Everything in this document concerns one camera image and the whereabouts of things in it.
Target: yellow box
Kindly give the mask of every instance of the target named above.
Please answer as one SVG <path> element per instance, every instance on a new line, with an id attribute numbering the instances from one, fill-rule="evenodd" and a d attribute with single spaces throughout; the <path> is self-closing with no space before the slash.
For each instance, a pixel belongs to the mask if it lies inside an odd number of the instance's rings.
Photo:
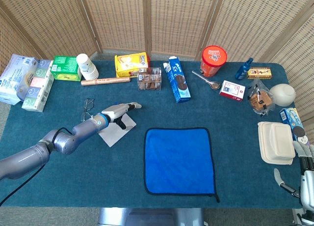
<path id="1" fill-rule="evenodd" d="M 255 79 L 259 77 L 261 80 L 269 80 L 271 75 L 270 67 L 251 67 L 247 72 L 248 79 Z"/>
<path id="2" fill-rule="evenodd" d="M 139 68 L 148 68 L 148 57 L 144 53 L 115 56 L 114 64 L 117 77 L 137 77 Z"/>

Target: eyeglasses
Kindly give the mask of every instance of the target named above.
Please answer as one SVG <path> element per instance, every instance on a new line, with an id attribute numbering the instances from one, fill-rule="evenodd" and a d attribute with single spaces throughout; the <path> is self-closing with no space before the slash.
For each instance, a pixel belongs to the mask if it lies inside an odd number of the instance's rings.
<path id="1" fill-rule="evenodd" d="M 92 118 L 93 116 L 88 113 L 89 110 L 91 110 L 94 107 L 94 99 L 87 98 L 83 103 L 83 113 L 80 116 L 80 120 L 84 122 L 85 120 Z"/>

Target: wicker panel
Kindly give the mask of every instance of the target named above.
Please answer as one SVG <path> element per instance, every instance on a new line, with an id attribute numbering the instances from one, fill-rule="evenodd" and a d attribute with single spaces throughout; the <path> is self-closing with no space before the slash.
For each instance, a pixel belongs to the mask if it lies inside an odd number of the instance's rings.
<path id="1" fill-rule="evenodd" d="M 281 64 L 296 90 L 301 118 L 314 116 L 314 14 L 281 48 L 271 62 Z"/>
<path id="2" fill-rule="evenodd" d="M 48 58 L 96 51 L 76 0 L 2 0 Z"/>
<path id="3" fill-rule="evenodd" d="M 195 56 L 212 0 L 151 0 L 152 51 Z"/>
<path id="4" fill-rule="evenodd" d="M 145 50 L 143 0 L 86 0 L 105 48 Z"/>
<path id="5" fill-rule="evenodd" d="M 31 45 L 24 41 L 6 19 L 0 15 L 0 75 L 13 53 L 28 57 L 38 58 L 39 56 Z"/>
<path id="6" fill-rule="evenodd" d="M 304 124 L 305 133 L 308 136 L 310 143 L 314 144 L 314 118 L 311 119 L 311 122 Z"/>
<path id="7" fill-rule="evenodd" d="M 308 0 L 223 0 L 208 45 L 228 61 L 254 61 L 267 51 Z"/>

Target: clear plastic bag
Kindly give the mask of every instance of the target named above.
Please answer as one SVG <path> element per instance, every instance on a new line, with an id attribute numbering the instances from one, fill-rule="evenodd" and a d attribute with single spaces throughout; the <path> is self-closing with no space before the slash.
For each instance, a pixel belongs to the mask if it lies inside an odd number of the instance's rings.
<path id="1" fill-rule="evenodd" d="M 252 109 L 261 116 L 268 115 L 269 111 L 275 109 L 275 98 L 263 82 L 256 78 L 252 81 L 248 88 L 249 95 L 247 97 Z"/>

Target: blue ring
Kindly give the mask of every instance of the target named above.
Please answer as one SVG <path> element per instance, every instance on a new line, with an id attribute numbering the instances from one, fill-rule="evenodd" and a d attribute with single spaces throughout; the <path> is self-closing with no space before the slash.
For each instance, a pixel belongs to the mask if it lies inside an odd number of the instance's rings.
<path id="1" fill-rule="evenodd" d="M 109 125 L 109 122 L 108 122 L 108 119 L 107 119 L 107 117 L 104 115 L 104 114 L 102 114 L 102 113 L 99 113 L 104 119 L 105 119 L 105 121 L 106 121 L 106 127 L 108 127 L 108 125 Z"/>

